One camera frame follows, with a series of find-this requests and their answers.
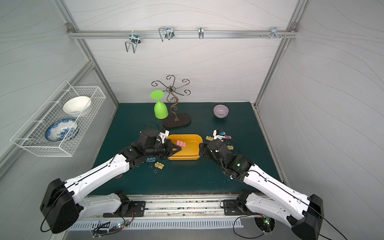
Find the blue binder clip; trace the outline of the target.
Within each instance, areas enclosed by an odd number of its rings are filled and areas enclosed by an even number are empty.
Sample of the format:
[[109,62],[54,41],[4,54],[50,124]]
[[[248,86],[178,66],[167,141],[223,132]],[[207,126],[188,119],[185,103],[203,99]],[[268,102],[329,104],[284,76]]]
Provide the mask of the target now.
[[153,163],[153,162],[155,162],[155,160],[156,160],[156,158],[147,158],[146,162],[147,163]]

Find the yellow plastic storage box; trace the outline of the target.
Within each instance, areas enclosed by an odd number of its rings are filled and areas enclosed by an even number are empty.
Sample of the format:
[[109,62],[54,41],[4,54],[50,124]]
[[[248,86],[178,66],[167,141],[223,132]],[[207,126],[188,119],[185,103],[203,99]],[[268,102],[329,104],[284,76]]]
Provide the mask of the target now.
[[181,146],[182,150],[171,157],[171,161],[191,161],[200,158],[199,145],[203,142],[202,137],[199,135],[186,134],[186,135],[170,135],[167,140],[171,140],[173,144],[182,142],[185,145]]

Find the green plastic goblet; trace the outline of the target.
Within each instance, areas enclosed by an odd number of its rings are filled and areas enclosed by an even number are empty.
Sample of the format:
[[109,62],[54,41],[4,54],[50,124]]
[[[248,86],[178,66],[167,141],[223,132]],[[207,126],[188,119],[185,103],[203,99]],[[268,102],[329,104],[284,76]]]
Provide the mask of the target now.
[[169,115],[167,106],[161,102],[161,99],[164,97],[164,95],[164,92],[160,90],[156,90],[151,93],[151,98],[157,101],[154,106],[155,116],[160,120],[167,118]]

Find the bronze wire cup stand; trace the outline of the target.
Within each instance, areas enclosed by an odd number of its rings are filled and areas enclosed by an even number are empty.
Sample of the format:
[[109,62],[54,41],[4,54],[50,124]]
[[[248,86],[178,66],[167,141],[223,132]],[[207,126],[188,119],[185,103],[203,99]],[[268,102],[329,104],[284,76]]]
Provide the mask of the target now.
[[164,92],[164,97],[161,99],[161,102],[163,102],[168,109],[168,117],[162,120],[163,126],[166,129],[174,129],[174,128],[180,128],[188,126],[191,121],[192,117],[187,113],[178,113],[178,103],[179,98],[178,96],[189,96],[191,94],[191,91],[186,89],[183,93],[179,93],[178,90],[186,87],[190,84],[190,80],[183,79],[182,83],[183,85],[180,87],[175,87],[176,77],[173,75],[168,75],[166,77],[167,80],[173,80],[172,84],[169,86],[166,86],[161,81],[153,81],[151,83],[152,87],[157,87],[159,84],[161,84],[163,87],[165,87],[165,90],[162,90]]

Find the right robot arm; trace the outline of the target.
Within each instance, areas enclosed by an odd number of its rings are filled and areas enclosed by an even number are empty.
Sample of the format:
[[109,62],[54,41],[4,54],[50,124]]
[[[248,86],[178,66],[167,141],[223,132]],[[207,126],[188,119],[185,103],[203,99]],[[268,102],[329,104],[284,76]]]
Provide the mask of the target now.
[[301,240],[319,238],[324,220],[323,200],[291,189],[268,175],[243,155],[233,154],[219,139],[199,145],[199,155],[213,160],[230,179],[251,186],[268,196],[242,192],[238,203],[251,213],[271,217],[286,226]]

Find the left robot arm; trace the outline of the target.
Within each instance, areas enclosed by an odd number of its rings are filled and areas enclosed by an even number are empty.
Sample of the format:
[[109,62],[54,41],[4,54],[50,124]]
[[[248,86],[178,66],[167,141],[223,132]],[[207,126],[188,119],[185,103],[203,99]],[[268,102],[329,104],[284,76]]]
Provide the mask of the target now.
[[50,182],[40,206],[43,222],[53,234],[58,234],[82,218],[99,214],[123,217],[131,213],[131,201],[121,192],[94,200],[86,200],[86,197],[109,180],[145,163],[149,157],[165,159],[180,152],[182,147],[172,143],[168,135],[169,132],[144,130],[137,141],[105,163],[66,181]]

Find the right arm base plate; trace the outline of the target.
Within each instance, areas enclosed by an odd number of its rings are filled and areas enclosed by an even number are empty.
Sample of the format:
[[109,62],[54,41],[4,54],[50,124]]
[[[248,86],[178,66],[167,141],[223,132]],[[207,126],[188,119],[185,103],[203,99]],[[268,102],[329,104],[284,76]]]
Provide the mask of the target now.
[[224,210],[225,216],[246,216],[251,212],[236,200],[222,200],[220,207]]

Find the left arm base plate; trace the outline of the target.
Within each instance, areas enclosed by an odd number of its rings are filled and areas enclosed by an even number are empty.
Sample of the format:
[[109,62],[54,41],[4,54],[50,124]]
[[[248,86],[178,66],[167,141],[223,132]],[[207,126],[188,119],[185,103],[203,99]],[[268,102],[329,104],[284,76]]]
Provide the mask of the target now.
[[146,209],[145,201],[130,201],[122,203],[114,213],[104,213],[104,218],[119,218],[119,217],[143,217]]

